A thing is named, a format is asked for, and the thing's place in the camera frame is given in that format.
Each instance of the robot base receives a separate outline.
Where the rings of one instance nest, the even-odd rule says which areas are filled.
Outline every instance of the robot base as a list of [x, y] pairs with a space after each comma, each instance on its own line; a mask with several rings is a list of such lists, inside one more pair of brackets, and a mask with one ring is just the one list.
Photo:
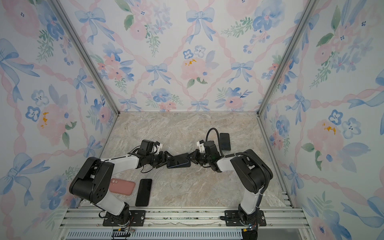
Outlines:
[[[142, 227], [144, 225], [145, 220], [145, 210], [129, 210], [131, 219], [131, 227]], [[104, 219], [103, 226], [104, 227], [119, 227], [120, 225], [113, 221], [113, 218], [110, 217], [111, 214], [107, 212]]]

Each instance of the floral wallpaper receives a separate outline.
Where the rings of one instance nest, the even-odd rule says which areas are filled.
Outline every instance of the floral wallpaper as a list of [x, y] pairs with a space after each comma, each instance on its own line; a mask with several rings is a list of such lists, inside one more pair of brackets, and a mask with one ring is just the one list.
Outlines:
[[44, 0], [0, 4], [0, 239], [52, 239], [116, 115]]
[[307, 0], [61, 3], [121, 111], [256, 111]]
[[320, 0], [262, 115], [317, 240], [384, 239], [383, 12]]

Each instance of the smartphone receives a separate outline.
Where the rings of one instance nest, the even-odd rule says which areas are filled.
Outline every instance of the smartphone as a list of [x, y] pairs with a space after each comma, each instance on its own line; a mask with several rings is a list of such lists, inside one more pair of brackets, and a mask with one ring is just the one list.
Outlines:
[[151, 195], [152, 179], [141, 179], [139, 190], [137, 191], [136, 203], [137, 207], [146, 207], [149, 204], [149, 196]]
[[231, 142], [229, 141], [229, 133], [220, 133], [221, 150], [231, 151]]
[[133, 189], [135, 188], [135, 183], [126, 181], [123, 179], [112, 178], [109, 182], [109, 190], [114, 193], [131, 195]]

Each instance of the metal extrusion bar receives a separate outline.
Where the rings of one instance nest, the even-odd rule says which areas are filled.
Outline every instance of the metal extrusion bar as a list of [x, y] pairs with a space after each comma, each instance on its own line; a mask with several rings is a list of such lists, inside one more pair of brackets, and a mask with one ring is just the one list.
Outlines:
[[309, 0], [308, 1], [308, 5], [306, 6], [306, 8], [303, 11], [303, 16], [301, 17], [300, 22], [297, 25], [297, 28], [292, 35], [292, 39], [291, 39], [287, 49], [285, 50], [285, 52], [283, 54], [283, 57], [281, 59], [281, 63], [279, 64], [279, 66], [276, 70], [275, 76], [273, 77], [273, 80], [271, 81], [271, 84], [269, 85], [269, 87], [265, 93], [265, 96], [263, 98], [263, 101], [259, 107], [259, 110], [258, 110], [259, 116], [262, 116], [263, 112], [265, 111], [266, 106], [268, 105], [269, 99], [271, 98], [272, 93], [273, 93], [274, 89], [276, 88], [276, 85], [279, 82], [279, 79], [281, 78], [284, 69], [288, 64], [300, 37], [302, 36], [303, 32], [305, 31], [305, 28], [307, 27], [307, 24], [308, 24], [308, 22], [312, 16], [312, 12], [314, 11], [316, 4], [317, 4], [317, 0]]
[[[132, 210], [146, 210], [143, 227], [133, 229], [241, 229], [242, 227], [226, 227], [220, 220], [225, 210], [237, 210], [226, 207], [131, 207]], [[302, 209], [291, 207], [262, 208], [267, 226], [260, 228], [309, 228]], [[68, 209], [61, 229], [113, 229], [104, 227], [99, 218], [97, 207], [80, 207]]]
[[68, 15], [66, 14], [63, 6], [61, 5], [60, 0], [50, 0], [48, 1], [48, 3], [50, 4], [53, 11], [56, 13], [56, 16], [60, 19], [60, 22], [62, 23], [67, 33], [69, 34], [71, 40], [73, 41], [74, 46], [79, 52], [81, 58], [84, 60], [85, 65], [91, 72], [93, 79], [95, 80], [96, 84], [99, 86], [106, 101], [111, 106], [114, 113], [118, 114], [119, 110], [115, 102], [113, 101], [111, 95], [109, 94], [109, 91], [107, 90], [103, 80], [100, 78], [99, 73], [96, 67], [94, 66], [94, 64], [92, 63], [91, 57], [88, 55], [87, 51], [85, 50], [83, 43], [80, 41], [80, 37], [76, 33], [76, 30], [74, 29], [74, 26], [69, 20]]

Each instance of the wire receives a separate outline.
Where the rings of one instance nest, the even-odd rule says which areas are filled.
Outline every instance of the wire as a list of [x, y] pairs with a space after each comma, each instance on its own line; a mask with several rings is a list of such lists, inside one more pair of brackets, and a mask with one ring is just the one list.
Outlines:
[[220, 135], [218, 134], [218, 130], [216, 128], [211, 128], [210, 130], [208, 130], [207, 132], [207, 136], [205, 137], [205, 141], [208, 141], [208, 135], [209, 133], [212, 131], [212, 130], [215, 130], [216, 132], [216, 135], [217, 135], [217, 142], [218, 142], [218, 149], [220, 151], [220, 154], [221, 154], [221, 157], [224, 157], [224, 154], [223, 154], [223, 151], [221, 151], [221, 145], [220, 145]]
[[[151, 170], [149, 170], [149, 171], [147, 171], [147, 172], [150, 172], [150, 171], [152, 171], [154, 169], [154, 167], [152, 167], [152, 169]], [[144, 166], [143, 166], [143, 169], [140, 171], [141, 173], [147, 173], [147, 172], [143, 172], [143, 170], [144, 170]]]
[[136, 148], [138, 148], [138, 147], [140, 147], [140, 145], [134, 147], [134, 148], [133, 148], [132, 150], [130, 150], [129, 153], [127, 153], [127, 154], [130, 154], [131, 152], [134, 152], [134, 151], [136, 150]]

